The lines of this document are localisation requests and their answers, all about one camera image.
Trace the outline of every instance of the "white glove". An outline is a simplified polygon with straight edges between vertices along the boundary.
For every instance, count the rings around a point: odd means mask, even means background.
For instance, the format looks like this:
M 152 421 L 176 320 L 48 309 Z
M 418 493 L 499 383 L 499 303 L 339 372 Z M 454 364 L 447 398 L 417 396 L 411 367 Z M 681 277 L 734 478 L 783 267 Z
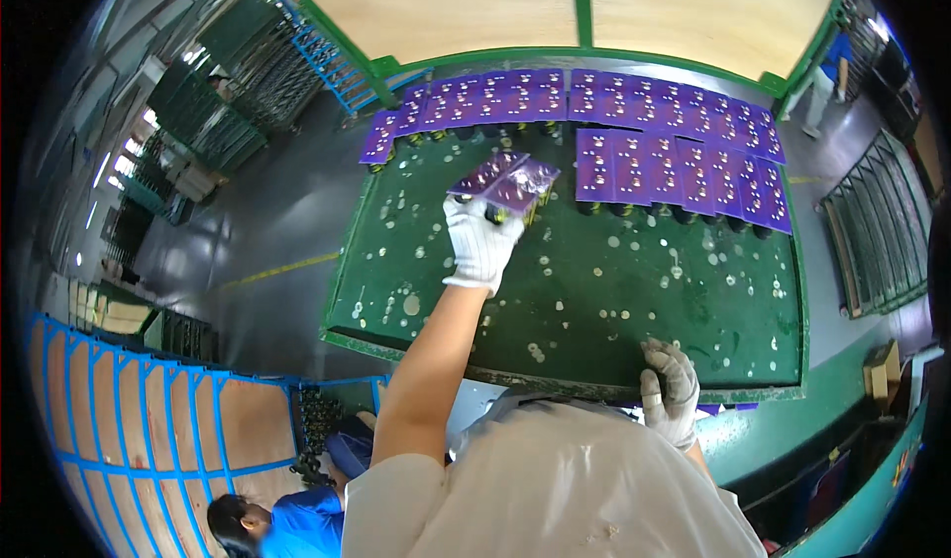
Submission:
M 670 343 L 653 337 L 641 343 L 648 364 L 667 377 L 667 398 L 662 400 L 657 373 L 645 369 L 641 373 L 641 400 L 644 422 L 668 442 L 686 451 L 697 441 L 693 429 L 696 421 L 700 384 L 687 355 Z
M 443 279 L 442 283 L 489 288 L 488 297 L 495 296 L 512 248 L 525 231 L 522 219 L 506 218 L 496 226 L 485 219 L 485 201 L 459 203 L 453 195 L 446 197 L 442 209 L 456 252 L 456 274 Z

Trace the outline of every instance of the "green mat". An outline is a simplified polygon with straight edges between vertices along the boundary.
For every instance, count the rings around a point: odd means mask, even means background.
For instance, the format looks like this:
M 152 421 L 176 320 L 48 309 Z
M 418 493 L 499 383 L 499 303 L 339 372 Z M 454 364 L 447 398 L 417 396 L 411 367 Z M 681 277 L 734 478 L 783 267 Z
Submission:
M 399 143 L 395 159 L 368 176 L 322 338 L 398 360 L 454 270 L 445 190 L 500 146 L 498 138 L 455 136 L 418 149 Z M 802 396 L 807 320 L 790 237 L 760 240 L 725 221 L 681 225 L 641 211 L 582 216 L 571 135 L 558 145 L 519 134 L 513 148 L 562 176 L 516 246 L 498 295 L 486 301 L 469 378 L 632 399 L 645 368 L 638 342 L 651 335 L 679 342 L 704 401 Z M 410 296 L 420 301 L 417 314 L 405 312 Z M 535 346 L 541 354 L 532 354 Z

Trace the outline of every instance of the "blue uniform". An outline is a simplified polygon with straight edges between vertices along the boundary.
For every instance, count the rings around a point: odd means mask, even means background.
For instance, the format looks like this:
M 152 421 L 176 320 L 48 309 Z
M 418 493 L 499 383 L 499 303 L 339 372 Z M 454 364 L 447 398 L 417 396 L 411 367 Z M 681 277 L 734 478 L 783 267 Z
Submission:
M 852 61 L 852 44 L 849 43 L 846 32 L 839 32 L 838 36 L 835 37 L 828 53 L 826 53 L 826 59 L 820 65 L 823 73 L 833 81 L 839 74 L 839 58 L 844 58 L 849 62 Z
M 271 510 L 271 528 L 261 540 L 261 558 L 339 558 L 343 508 L 332 488 L 288 494 Z

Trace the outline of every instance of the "white pants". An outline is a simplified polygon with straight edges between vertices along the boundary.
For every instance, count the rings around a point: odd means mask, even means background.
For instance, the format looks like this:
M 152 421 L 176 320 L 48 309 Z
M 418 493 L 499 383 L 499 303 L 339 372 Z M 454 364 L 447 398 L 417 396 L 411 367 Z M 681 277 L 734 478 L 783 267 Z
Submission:
M 792 95 L 786 111 L 789 113 L 795 110 L 796 104 L 799 103 L 799 99 L 802 98 L 802 94 L 809 85 L 812 86 L 812 100 L 809 100 L 809 110 L 805 113 L 805 126 L 816 129 L 819 127 L 819 121 L 823 119 L 823 112 L 826 111 L 826 104 L 832 97 L 832 88 L 835 86 L 834 81 L 823 73 L 821 66 L 817 65 L 812 74 L 806 78 L 802 89 Z

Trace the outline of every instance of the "concrete floor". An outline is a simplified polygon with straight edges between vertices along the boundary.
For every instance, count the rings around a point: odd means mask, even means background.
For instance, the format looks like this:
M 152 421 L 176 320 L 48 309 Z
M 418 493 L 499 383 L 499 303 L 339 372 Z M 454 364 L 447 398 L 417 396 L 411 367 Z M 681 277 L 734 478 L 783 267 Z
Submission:
M 663 76 L 646 72 L 644 65 L 626 72 Z M 923 300 L 889 316 L 849 320 L 839 315 L 844 295 L 837 261 L 826 234 L 826 220 L 813 210 L 885 124 L 864 98 L 846 105 L 830 103 L 820 125 L 824 135 L 813 140 L 799 128 L 808 95 L 802 100 L 792 121 L 782 123 L 779 131 L 789 162 L 790 199 L 804 256 L 810 368 L 838 357 L 836 354 L 865 335 L 876 341 L 896 337 L 903 349 L 917 349 L 930 340 L 931 332 Z M 356 159 L 366 125 L 360 122 L 356 128 L 341 130 L 339 119 L 336 100 L 327 93 L 318 95 L 299 120 L 303 127 L 300 134 L 273 139 L 213 201 L 199 207 L 187 224 L 172 228 L 154 222 L 138 255 L 135 269 L 148 280 L 160 302 L 206 320 L 220 331 L 222 362 L 235 370 L 312 379 L 392 370 L 387 362 L 317 339 L 335 270 L 333 259 L 222 288 L 229 282 L 339 250 L 365 176 Z M 822 373 L 813 371 L 810 376 L 813 374 Z M 853 388 L 852 373 L 847 376 Z M 760 439 L 777 432 L 775 427 L 783 416 L 791 414 L 785 409 L 758 409 L 741 416 L 728 413 L 705 420 L 702 438 L 709 446 L 717 480 L 731 481 L 782 456 L 838 415 L 844 410 L 842 402 L 848 401 L 845 397 L 837 400 L 835 388 L 825 397 L 813 395 L 812 387 L 809 390 L 811 405 L 803 405 L 802 411 L 813 416 L 818 412 L 826 419 L 810 418 L 810 427 L 786 437 L 783 444 L 764 445 L 765 439 Z M 450 432 L 458 432 L 482 415 L 486 402 L 501 391 L 502 387 L 464 381 L 450 418 Z

